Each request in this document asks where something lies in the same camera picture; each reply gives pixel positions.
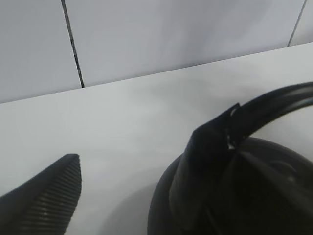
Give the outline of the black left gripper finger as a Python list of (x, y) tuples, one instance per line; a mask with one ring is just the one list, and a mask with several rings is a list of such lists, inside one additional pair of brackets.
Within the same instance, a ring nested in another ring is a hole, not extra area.
[(82, 190), (80, 158), (66, 154), (0, 198), (2, 235), (63, 235)]

